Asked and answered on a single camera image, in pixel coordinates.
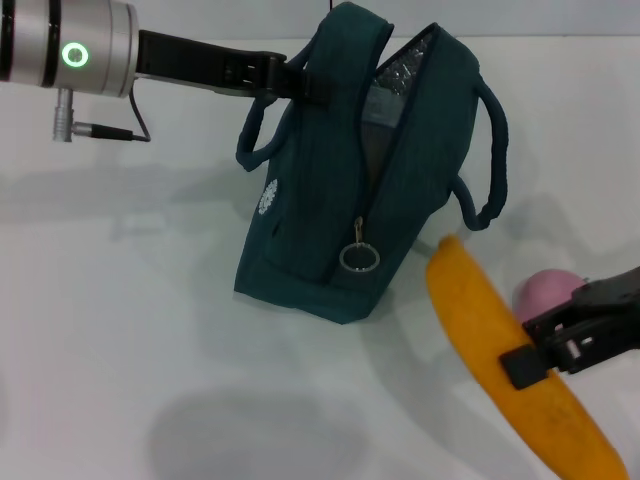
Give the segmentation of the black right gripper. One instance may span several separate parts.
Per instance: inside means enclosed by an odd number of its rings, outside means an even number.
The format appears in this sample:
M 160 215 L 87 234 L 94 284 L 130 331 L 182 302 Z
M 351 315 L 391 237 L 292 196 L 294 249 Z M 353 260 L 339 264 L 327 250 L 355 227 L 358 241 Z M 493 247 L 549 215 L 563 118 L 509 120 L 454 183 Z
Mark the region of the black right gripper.
M 551 368 L 575 374 L 639 347 L 639 269 L 589 282 L 570 300 L 523 323 Z M 537 349 L 525 344 L 499 357 L 518 391 L 548 378 Z

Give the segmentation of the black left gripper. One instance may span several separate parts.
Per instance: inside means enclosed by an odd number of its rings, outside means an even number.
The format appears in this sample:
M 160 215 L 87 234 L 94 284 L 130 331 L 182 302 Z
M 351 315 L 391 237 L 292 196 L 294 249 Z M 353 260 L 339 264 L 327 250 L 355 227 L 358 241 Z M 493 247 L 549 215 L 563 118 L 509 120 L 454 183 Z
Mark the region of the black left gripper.
M 272 52 L 221 47 L 157 32 L 139 32 L 136 76 L 228 96 L 284 98 L 328 105 L 329 85 L 306 71 L 306 61 Z

